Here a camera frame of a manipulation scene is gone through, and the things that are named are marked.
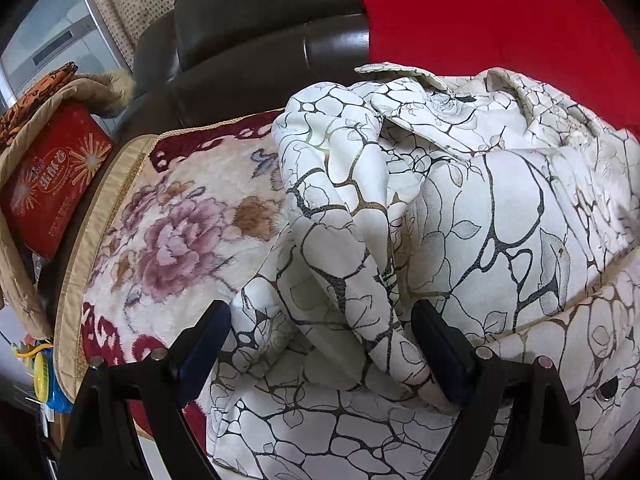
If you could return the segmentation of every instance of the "red blanket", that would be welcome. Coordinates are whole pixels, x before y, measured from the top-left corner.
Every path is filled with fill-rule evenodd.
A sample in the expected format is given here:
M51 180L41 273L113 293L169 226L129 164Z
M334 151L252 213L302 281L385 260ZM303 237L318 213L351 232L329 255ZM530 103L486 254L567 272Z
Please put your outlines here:
M640 62L601 0L363 0L370 60L549 82L640 135Z

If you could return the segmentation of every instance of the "floral blanket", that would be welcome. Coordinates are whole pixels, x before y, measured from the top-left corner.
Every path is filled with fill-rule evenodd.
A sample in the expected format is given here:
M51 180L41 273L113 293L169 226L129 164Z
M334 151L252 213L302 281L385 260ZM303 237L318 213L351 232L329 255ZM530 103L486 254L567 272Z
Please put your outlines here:
M85 352L143 358L227 300L192 409L222 478L418 479L456 416L408 323L428 299L474 345L553 359L598 478L640 417L640 145L508 70L358 70L294 95L272 137L158 142L85 294Z

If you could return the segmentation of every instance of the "red gift box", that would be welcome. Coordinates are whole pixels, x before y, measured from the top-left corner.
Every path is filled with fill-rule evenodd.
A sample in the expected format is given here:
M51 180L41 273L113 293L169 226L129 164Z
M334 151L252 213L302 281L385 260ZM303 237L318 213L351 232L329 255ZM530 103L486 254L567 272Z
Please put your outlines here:
M25 245L53 259L65 228L113 143L77 101L63 102L2 188L0 203Z

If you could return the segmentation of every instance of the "brown leather sofa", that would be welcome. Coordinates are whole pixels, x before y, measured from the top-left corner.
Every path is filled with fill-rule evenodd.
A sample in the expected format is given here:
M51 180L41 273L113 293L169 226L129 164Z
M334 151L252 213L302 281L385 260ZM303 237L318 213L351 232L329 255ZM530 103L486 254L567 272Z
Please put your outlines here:
M605 1L635 39L633 5ZM140 38L135 99L116 147L73 214L55 259L42 269L38 292L51 322L78 227L101 176L129 140L283 107L315 82L356 82L353 69L368 61L369 23L360 0L175 0L175 9ZM637 449L639 428L606 480L622 478Z

